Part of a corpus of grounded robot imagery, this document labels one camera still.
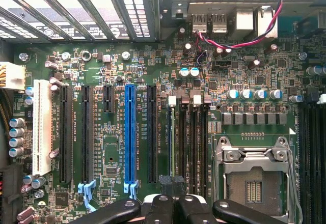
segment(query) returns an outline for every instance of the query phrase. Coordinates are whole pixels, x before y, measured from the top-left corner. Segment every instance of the green circuit board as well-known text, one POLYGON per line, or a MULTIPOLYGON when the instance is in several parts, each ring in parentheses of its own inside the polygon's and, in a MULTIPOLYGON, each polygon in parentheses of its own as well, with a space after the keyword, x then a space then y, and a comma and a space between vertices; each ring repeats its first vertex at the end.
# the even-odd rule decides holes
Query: green circuit board
MULTIPOLYGON (((68 223, 80 216, 87 214, 83 195, 78 193, 78 184, 82 180, 80 165, 82 159, 82 98, 81 87, 92 86, 94 92, 94 121, 91 125, 94 129, 94 179, 96 187, 92 190, 93 199, 91 205, 98 209, 116 200, 125 199, 129 194, 124 193, 124 167, 125 167, 125 85, 137 86, 136 102, 136 166, 137 199, 142 202, 144 197, 161 192, 160 176, 179 176, 184 174, 186 192, 203 195, 208 204, 213 202, 212 174, 213 174, 213 151, 216 141, 222 135, 229 138, 234 146, 241 147, 270 147, 275 144, 278 137, 288 139, 295 166, 298 167, 298 119, 297 104, 289 101, 289 96, 298 94, 305 95, 307 88, 320 87, 324 84, 324 78, 309 76, 306 69, 313 65, 322 65, 326 56, 325 37, 319 36, 312 39, 300 40, 293 37, 278 39, 278 51, 269 55, 264 54, 263 47, 248 47, 231 52, 225 58, 210 56, 205 62, 210 61, 208 66, 198 67, 199 76, 195 78, 180 78, 181 68, 191 69, 197 67, 195 62, 196 47, 188 57, 182 53, 185 43, 193 44, 191 37, 178 39, 176 34, 162 43, 111 43, 111 44, 38 44, 17 45, 15 50, 15 63, 26 66, 26 87, 32 87, 34 79, 49 80, 50 77, 62 75, 62 82, 73 88, 73 140, 72 140, 72 180, 69 183, 59 182, 59 160, 52 160, 51 172, 46 174, 46 184, 42 186, 44 197, 36 199, 34 192, 24 195, 25 206, 34 206, 37 212, 34 223, 45 223, 48 216, 55 215, 58 223, 68 223), (88 62, 80 59, 81 52, 89 51, 92 58, 88 62), (122 60, 121 54, 128 51, 131 55, 128 61, 122 60), (30 60, 23 63, 18 55, 26 52, 30 60), (62 61, 61 54, 71 54, 69 61, 62 61), (308 58, 301 61, 299 53, 308 53, 308 58), (99 61, 98 55, 110 55, 111 61, 99 61), (244 56, 253 55, 261 63, 260 66, 249 70, 248 62, 244 56), (59 71, 52 71, 44 67, 45 61, 51 57, 59 64, 59 71), (226 68, 214 68, 214 63, 229 61, 226 68), (116 77, 123 77, 123 82, 116 82, 116 77), (112 85, 115 90, 115 111, 105 113, 103 111, 103 86, 112 85), (157 179, 156 183, 148 183, 148 118, 147 118, 147 86, 156 85, 157 91, 157 179), (283 98, 272 100, 270 98, 257 100, 229 99, 227 91, 230 89, 251 91, 264 89, 267 91, 279 89, 283 92, 283 98), (185 131, 187 137, 183 138, 184 154, 180 152, 180 116, 181 100, 193 95, 208 96, 211 103, 207 109, 207 138, 205 143, 205 160, 207 160, 207 184, 205 190, 191 187, 191 157, 190 150, 192 132, 192 117, 185 115, 185 131), (175 107, 175 137, 174 148, 170 144, 170 109, 169 96, 177 97, 175 107), (286 123, 271 123, 247 125, 245 123, 227 125, 224 123, 223 114, 285 114, 286 123)), ((213 49, 206 44, 200 44, 212 54, 213 49)), ((26 116, 28 106, 24 100, 25 94, 14 96, 14 116, 16 118, 26 116)), ((59 147, 59 123, 60 123, 60 100, 59 95, 52 95, 52 149, 59 147)), ((23 162, 25 173, 29 174, 32 152, 32 121, 27 123, 25 133, 25 155, 16 158, 23 162)))

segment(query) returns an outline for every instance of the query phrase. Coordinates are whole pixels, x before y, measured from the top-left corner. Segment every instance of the motherboard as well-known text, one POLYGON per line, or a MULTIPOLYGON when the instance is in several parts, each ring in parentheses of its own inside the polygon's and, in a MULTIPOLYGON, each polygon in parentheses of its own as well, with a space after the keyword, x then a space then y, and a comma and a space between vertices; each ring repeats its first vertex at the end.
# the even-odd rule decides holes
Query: motherboard
POLYGON ((178 32, 161 43, 17 45, 24 209, 34 223, 68 223, 177 182, 208 205, 230 199, 297 222, 299 105, 326 84, 326 37, 274 45, 219 53, 178 32))

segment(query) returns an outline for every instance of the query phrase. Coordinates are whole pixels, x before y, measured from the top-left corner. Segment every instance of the white pci slot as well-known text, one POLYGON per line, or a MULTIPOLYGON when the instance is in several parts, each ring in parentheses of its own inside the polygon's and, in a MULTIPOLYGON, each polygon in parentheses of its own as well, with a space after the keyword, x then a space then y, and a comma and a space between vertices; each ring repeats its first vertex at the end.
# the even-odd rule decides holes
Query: white pci slot
POLYGON ((33 175, 51 171, 52 92, 47 80, 34 80, 33 175))

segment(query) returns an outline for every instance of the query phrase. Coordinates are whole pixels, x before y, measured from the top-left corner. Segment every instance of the blue pcie slot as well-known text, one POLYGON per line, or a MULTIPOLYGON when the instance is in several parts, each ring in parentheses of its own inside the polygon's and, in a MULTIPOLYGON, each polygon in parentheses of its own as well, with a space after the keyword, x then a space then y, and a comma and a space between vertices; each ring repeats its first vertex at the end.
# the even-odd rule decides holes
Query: blue pcie slot
POLYGON ((136 86, 125 86, 125 193, 130 190, 130 197, 136 199, 136 86))

